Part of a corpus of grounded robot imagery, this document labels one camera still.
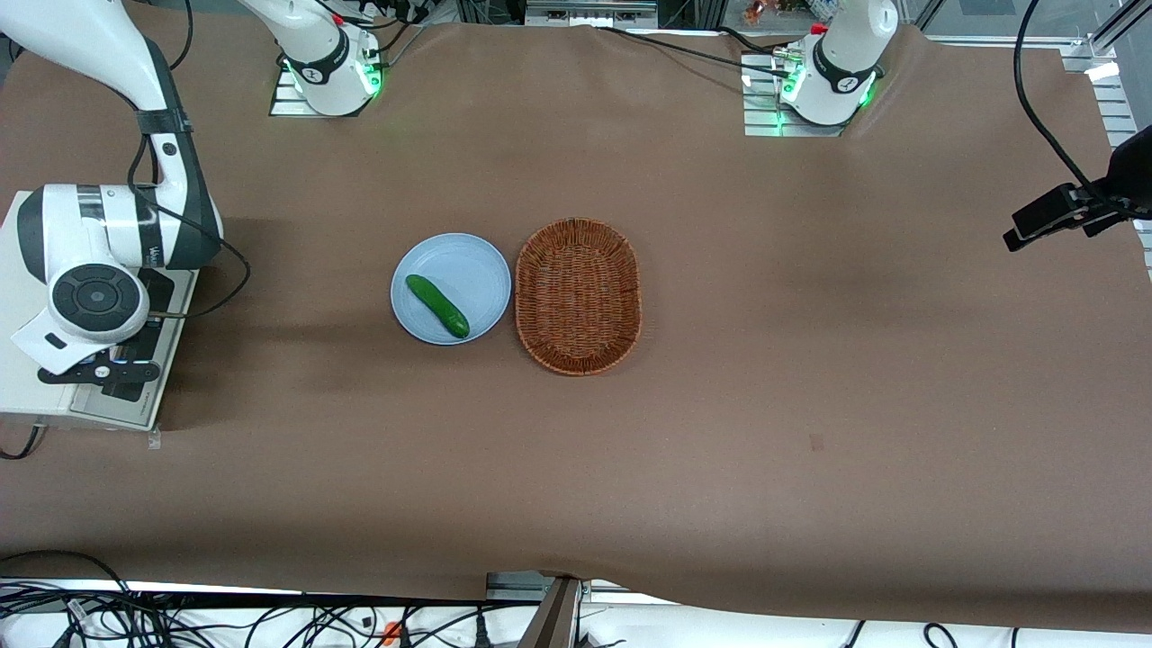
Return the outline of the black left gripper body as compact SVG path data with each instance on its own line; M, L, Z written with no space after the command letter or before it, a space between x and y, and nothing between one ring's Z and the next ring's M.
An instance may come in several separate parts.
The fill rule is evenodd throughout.
M1151 126L1124 140L1112 153L1105 196L1149 221L1151 216Z

